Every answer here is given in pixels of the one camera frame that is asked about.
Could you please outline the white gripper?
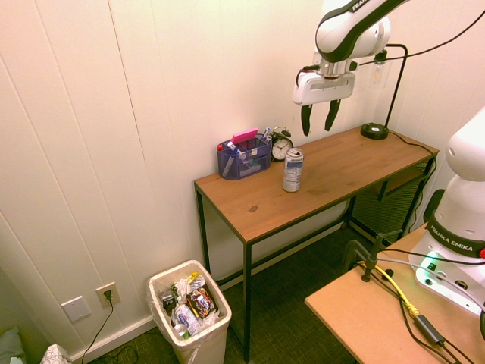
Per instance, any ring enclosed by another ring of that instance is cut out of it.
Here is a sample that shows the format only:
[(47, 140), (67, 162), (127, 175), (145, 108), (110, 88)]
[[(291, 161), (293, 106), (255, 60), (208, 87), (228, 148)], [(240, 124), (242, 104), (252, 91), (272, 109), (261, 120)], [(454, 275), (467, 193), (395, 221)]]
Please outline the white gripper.
[(340, 109), (340, 99), (351, 96), (355, 85), (355, 75), (351, 72), (340, 75), (335, 80), (326, 79), (317, 72), (302, 73), (293, 89), (293, 101), (301, 106), (302, 132), (310, 134), (312, 105), (330, 102), (324, 129), (330, 131)]

